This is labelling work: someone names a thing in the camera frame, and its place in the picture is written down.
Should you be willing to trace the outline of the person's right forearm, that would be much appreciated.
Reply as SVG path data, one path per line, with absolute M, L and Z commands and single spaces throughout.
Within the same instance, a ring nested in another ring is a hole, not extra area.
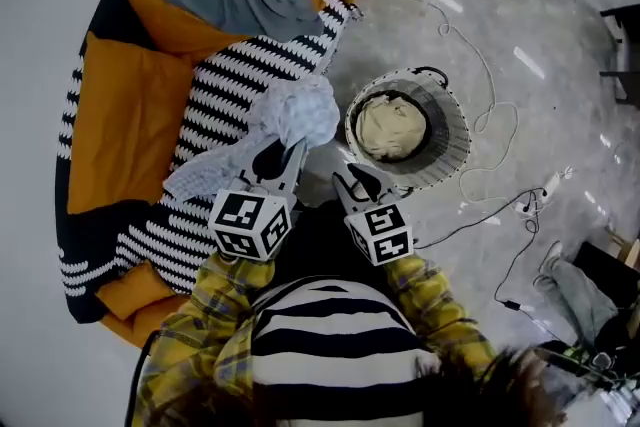
M 496 353 L 454 298 L 441 269 L 418 256 L 392 261 L 383 269 L 402 313 L 426 347 L 464 362 L 474 377 L 483 377 Z

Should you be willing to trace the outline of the black white patterned blanket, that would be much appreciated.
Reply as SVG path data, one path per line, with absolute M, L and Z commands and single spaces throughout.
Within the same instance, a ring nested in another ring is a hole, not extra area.
M 322 73 L 337 48 L 355 0 L 324 0 L 324 30 L 286 43 L 259 36 L 234 44 L 195 66 L 172 162 L 236 142 L 247 130 L 253 101 L 278 79 Z M 157 203 L 124 201 L 89 213 L 69 214 L 67 199 L 74 123 L 83 71 L 71 77 L 58 136 L 55 215 L 59 265 L 67 307 L 81 324 L 98 322 L 106 306 L 98 289 L 148 260 L 171 289 L 189 293 L 198 267 L 214 249 L 208 199 Z

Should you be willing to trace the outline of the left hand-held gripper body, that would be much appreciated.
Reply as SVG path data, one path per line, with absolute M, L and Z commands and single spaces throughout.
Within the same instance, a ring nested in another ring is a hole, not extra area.
M 296 183 L 234 179 L 218 191 L 208 227 L 219 251 L 230 257 L 268 261 L 293 228 Z

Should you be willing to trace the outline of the cream yellow garment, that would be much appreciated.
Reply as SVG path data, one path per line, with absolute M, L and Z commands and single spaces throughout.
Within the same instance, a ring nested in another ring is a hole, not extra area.
M 407 158 L 422 143 L 426 132 L 425 115 L 401 96 L 372 97 L 356 117 L 356 140 L 377 161 Z

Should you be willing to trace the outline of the large orange cushion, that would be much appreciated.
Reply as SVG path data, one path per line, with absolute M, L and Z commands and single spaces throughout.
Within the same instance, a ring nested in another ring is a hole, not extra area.
M 192 66 L 251 36 L 223 32 L 166 0 L 128 0 L 156 47 Z
M 87 35 L 74 123 L 67 211 L 163 193 L 186 107 L 190 62 Z

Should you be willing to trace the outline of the person's left forearm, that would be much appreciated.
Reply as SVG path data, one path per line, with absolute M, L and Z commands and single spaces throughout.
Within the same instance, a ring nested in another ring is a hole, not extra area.
M 168 427 L 153 416 L 195 386 L 213 384 L 243 402 L 252 398 L 251 300 L 266 289 L 275 264 L 215 253 L 200 267 L 190 298 L 161 324 L 133 401 L 132 427 Z

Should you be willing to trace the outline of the small orange cushion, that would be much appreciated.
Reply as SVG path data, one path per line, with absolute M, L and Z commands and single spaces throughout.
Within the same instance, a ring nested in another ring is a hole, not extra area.
M 175 292 L 148 260 L 129 269 L 120 278 L 101 286 L 95 293 L 119 320 L 126 320 L 138 310 L 174 295 Z

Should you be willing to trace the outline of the woven white grey laundry basket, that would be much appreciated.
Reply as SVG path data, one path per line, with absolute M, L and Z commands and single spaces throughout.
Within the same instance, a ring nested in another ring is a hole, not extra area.
M 357 141 L 360 112 L 368 101 L 380 96 L 400 97 L 413 104 L 426 119 L 423 140 L 404 159 L 377 161 Z M 428 189 L 444 182 L 466 164 L 471 149 L 466 118 L 449 87 L 449 79 L 431 66 L 399 69 L 367 84 L 346 111 L 344 132 L 358 162 L 385 172 L 403 189 Z

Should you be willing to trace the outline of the black side table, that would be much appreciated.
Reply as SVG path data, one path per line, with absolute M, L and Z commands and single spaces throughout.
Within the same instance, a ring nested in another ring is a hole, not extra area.
M 628 306 L 640 291 L 640 273 L 584 241 L 573 264 L 581 269 L 615 304 Z

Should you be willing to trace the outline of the dark wooden desk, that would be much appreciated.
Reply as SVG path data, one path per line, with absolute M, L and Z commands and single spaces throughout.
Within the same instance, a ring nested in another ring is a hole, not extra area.
M 619 105 L 640 111 L 640 3 L 600 12 L 614 40 L 612 68 L 599 72 L 601 78 L 613 79 L 623 97 L 614 95 Z

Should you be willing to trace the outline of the person's striped shirt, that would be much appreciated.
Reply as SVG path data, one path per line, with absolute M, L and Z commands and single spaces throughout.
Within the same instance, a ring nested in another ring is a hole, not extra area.
M 284 427 L 422 427 L 438 364 L 400 310 L 358 283 L 311 277 L 253 305 L 254 402 Z

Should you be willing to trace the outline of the person's black trousers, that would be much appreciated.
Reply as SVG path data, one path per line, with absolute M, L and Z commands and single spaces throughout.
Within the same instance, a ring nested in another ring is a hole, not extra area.
M 278 271 L 291 278 L 332 276 L 378 290 L 387 288 L 385 271 L 373 266 L 356 247 L 344 217 L 337 199 L 303 211 L 277 257 Z

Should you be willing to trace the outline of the light blue checked garment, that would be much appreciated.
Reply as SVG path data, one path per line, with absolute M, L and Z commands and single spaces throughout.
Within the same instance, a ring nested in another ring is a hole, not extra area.
M 306 150 L 331 141 L 340 112 L 330 82 L 322 75 L 297 81 L 277 80 L 248 113 L 248 133 L 226 149 L 211 149 L 180 166 L 163 183 L 179 202 L 213 198 L 240 173 L 251 149 L 276 136 L 285 149 L 303 142 Z

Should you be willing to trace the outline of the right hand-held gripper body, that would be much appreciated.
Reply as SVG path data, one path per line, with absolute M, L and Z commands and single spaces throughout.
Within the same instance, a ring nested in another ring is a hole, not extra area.
M 412 226 L 396 203 L 348 215 L 344 222 L 354 244 L 373 266 L 414 253 Z

